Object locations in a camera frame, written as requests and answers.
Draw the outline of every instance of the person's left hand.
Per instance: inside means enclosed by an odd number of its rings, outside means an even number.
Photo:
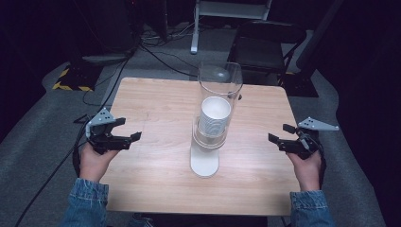
[[[103,155],[94,151],[91,144],[86,143],[80,154],[79,177],[91,182],[99,183],[106,173],[110,161],[117,155],[119,150],[108,150]]]

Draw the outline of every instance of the glass cylinder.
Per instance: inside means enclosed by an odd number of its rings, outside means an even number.
[[[193,140],[206,150],[224,145],[242,88],[241,66],[200,63],[200,99],[193,126]]]

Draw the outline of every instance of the denim jacket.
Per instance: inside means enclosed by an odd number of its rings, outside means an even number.
[[[109,186],[78,178],[68,197],[60,226],[107,226]],[[322,191],[291,192],[291,227],[335,226]],[[133,217],[129,227],[151,227],[146,218]]]

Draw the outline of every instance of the wooden tabletop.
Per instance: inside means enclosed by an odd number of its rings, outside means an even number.
[[[109,210],[143,213],[286,216],[289,192],[299,185],[283,151],[268,133],[295,126],[280,87],[244,85],[236,103],[219,169],[211,178],[190,167],[192,122],[200,85],[196,81],[122,79],[111,113],[126,117],[115,136],[142,132],[130,150],[112,160],[102,183],[110,186]]]

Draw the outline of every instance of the paper cup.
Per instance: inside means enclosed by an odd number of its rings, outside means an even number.
[[[231,113],[230,103],[222,97],[207,97],[201,104],[199,130],[206,136],[219,136],[224,133],[228,116]]]

